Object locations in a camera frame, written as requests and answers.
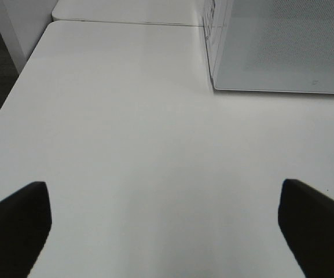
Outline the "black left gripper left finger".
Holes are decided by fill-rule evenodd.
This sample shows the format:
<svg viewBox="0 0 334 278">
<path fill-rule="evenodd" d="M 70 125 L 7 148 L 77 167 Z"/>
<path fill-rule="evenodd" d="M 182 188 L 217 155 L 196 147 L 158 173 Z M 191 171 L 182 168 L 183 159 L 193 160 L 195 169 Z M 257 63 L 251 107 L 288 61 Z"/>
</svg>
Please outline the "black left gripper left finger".
<svg viewBox="0 0 334 278">
<path fill-rule="evenodd" d="M 32 182 L 1 200 L 0 277 L 28 277 L 51 227 L 45 182 Z"/>
</svg>

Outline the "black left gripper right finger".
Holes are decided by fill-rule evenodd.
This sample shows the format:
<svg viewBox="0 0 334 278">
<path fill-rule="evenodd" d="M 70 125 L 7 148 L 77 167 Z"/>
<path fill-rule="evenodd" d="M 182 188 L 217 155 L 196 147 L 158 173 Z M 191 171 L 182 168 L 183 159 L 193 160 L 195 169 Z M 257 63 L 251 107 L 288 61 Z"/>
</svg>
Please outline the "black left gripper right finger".
<svg viewBox="0 0 334 278">
<path fill-rule="evenodd" d="M 295 179 L 282 183 L 278 225 L 306 277 L 334 277 L 334 200 Z"/>
</svg>

